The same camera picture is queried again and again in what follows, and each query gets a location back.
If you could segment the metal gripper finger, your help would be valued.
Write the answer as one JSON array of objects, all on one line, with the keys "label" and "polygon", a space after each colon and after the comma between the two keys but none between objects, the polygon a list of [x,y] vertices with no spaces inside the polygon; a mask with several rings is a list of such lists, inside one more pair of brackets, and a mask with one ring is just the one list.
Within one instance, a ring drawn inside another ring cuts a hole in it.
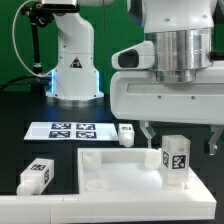
[{"label": "metal gripper finger", "polygon": [[213,136],[209,140],[209,153],[211,155],[214,155],[218,150],[217,141],[219,140],[220,136],[224,132],[224,126],[212,125],[211,132],[213,133]]}]

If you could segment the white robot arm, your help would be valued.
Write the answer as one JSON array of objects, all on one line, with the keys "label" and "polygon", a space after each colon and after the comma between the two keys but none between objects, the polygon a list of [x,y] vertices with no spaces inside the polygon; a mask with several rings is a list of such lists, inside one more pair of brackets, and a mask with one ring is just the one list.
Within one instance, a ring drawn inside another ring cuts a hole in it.
[{"label": "white robot arm", "polygon": [[[224,131],[224,54],[212,49],[213,13],[224,0],[126,0],[142,43],[112,57],[110,103],[118,119],[208,124],[212,151]],[[95,0],[50,0],[58,27],[54,100],[97,96],[93,29],[77,10]]]}]

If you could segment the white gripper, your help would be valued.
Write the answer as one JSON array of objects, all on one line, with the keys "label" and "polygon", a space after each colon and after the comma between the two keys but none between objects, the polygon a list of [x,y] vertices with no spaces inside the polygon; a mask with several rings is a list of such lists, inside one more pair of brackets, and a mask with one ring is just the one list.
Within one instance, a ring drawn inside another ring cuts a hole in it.
[{"label": "white gripper", "polygon": [[139,120],[149,148],[156,135],[149,121],[224,125],[224,61],[197,71],[189,83],[159,82],[154,62],[150,41],[117,52],[112,56],[117,72],[110,83],[113,115]]}]

